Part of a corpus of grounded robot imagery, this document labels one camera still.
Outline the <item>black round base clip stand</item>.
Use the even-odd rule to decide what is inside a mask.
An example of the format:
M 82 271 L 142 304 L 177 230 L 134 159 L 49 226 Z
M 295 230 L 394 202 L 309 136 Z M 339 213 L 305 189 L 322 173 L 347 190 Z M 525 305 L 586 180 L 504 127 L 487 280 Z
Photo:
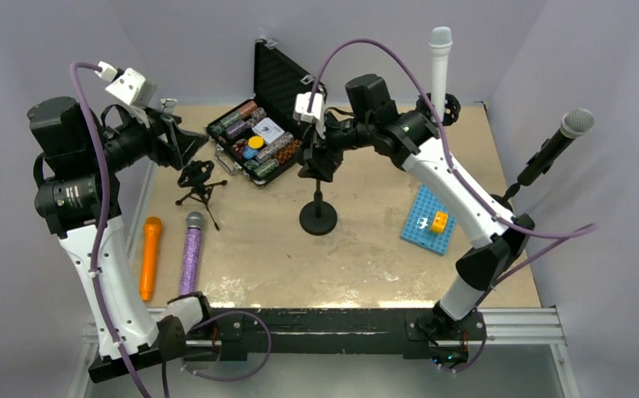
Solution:
M 299 224 L 309 235 L 321 236 L 332 232 L 337 225 L 336 209 L 324 201 L 322 181 L 316 180 L 313 200 L 307 203 L 299 213 Z

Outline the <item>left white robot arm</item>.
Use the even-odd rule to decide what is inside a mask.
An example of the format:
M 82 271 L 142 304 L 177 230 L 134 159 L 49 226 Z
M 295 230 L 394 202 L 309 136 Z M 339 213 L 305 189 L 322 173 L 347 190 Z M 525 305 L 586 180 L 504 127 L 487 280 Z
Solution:
M 148 311 L 133 284 L 116 177 L 141 158 L 181 170 L 206 138 L 157 109 L 145 109 L 145 122 L 124 109 L 119 115 L 121 124 L 110 128 L 68 96 L 27 113 L 41 147 L 35 209 L 74 265 L 92 310 L 99 351 L 89 376 L 96 383 L 183 357 L 188 333 L 203 339 L 215 327 L 200 292 L 170 300 L 160 315 Z

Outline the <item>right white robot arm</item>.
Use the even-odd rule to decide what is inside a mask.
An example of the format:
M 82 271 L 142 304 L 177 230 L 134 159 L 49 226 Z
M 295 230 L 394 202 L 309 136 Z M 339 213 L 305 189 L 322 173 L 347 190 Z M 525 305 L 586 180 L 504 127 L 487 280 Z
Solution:
M 303 148 L 300 177 L 331 182 L 346 150 L 372 147 L 416 177 L 455 216 L 472 247 L 456 263 L 457 277 L 433 307 L 433 326 L 443 337 L 462 331 L 478 301 L 508 270 L 528 243 L 519 227 L 532 229 L 484 190 L 443 148 L 438 126 L 418 110 L 400 113 L 385 80 L 375 74 L 346 84 L 352 118 L 325 124 L 320 94 L 297 95 L 293 117 L 316 128 Z

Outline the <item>purple glitter microphone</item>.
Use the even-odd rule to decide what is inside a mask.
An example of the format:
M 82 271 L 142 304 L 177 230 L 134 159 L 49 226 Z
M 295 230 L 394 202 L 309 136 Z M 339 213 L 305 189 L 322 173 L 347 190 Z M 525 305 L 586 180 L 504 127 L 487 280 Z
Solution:
M 178 285 L 180 295 L 190 294 L 195 290 L 203 226 L 204 216 L 199 211 L 190 212 L 186 217 L 181 277 Z

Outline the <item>black tripod shock mount stand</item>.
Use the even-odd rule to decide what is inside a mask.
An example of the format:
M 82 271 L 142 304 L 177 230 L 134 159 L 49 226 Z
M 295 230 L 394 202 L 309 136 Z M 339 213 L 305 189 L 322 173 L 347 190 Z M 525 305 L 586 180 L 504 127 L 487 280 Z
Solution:
M 210 215 L 215 229 L 219 231 L 220 226 L 215 221 L 215 218 L 211 213 L 209 201 L 214 188 L 218 186 L 226 186 L 228 181 L 224 179 L 219 182 L 209 182 L 214 168 L 215 164 L 211 160 L 194 160 L 187 164 L 181 171 L 180 177 L 177 180 L 177 185 L 180 188 L 189 188 L 190 191 L 185 196 L 176 200 L 175 205 L 181 206 L 187 199 L 192 199 L 202 203 Z

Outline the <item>orange microphone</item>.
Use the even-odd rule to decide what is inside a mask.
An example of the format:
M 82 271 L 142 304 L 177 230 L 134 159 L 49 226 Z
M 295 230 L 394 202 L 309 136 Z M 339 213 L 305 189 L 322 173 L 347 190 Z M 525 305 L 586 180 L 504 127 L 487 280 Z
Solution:
M 152 299 L 157 275 L 157 255 L 162 234 L 162 221 L 148 217 L 143 225 L 143 257 L 139 293 L 142 301 Z

